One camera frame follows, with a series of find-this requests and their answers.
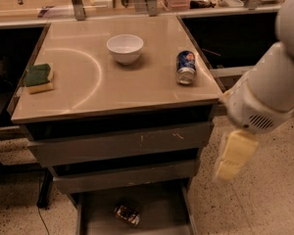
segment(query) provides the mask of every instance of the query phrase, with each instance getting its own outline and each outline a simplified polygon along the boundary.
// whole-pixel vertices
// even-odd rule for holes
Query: closed drawer
[[[198,160],[188,160],[106,169],[67,176],[56,176],[54,177],[54,183],[63,194],[148,184],[192,177],[197,173],[198,163]]]
[[[42,166],[67,165],[202,147],[209,121],[29,142]]]
[[[115,218],[117,204],[140,213],[132,228]],[[179,181],[115,188],[78,195],[77,235],[196,235],[183,184]]]

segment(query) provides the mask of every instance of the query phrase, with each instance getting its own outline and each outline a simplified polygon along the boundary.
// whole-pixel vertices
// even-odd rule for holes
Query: white bowl
[[[131,34],[116,35],[107,42],[107,48],[114,59],[123,65],[134,63],[139,58],[143,46],[144,41]]]

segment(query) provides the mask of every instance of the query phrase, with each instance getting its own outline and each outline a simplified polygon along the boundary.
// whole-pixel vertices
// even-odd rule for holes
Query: speckled floor
[[[257,153],[226,185],[212,182],[212,173],[221,135],[233,127],[224,116],[215,124],[188,192],[198,233],[294,235],[294,117],[260,136]],[[25,145],[24,139],[0,141],[0,161],[34,161]],[[0,176],[0,235],[47,234],[36,207],[40,178],[39,172]],[[56,188],[40,213],[51,235],[74,234],[76,210]]]

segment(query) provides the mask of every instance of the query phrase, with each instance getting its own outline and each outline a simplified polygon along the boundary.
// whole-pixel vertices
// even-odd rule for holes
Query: cable
[[[41,171],[39,172],[38,192],[40,191],[40,186],[41,186],[41,185],[40,185],[40,181],[41,181]],[[49,230],[48,230],[48,227],[47,227],[47,225],[46,225],[46,223],[45,223],[45,220],[43,219],[43,217],[42,217],[42,215],[41,215],[41,213],[40,213],[40,208],[38,208],[38,214],[39,214],[39,216],[40,216],[40,219],[41,219],[43,225],[45,226],[45,229],[46,229],[46,231],[47,231],[47,234],[50,235]]]

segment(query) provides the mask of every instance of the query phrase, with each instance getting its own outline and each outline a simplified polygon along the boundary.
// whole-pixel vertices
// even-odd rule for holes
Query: sponge
[[[255,153],[258,143],[255,134],[242,129],[224,134],[220,142],[220,155],[215,164],[215,179],[233,179]]]
[[[48,64],[29,67],[24,78],[24,86],[30,94],[53,89],[53,71]]]

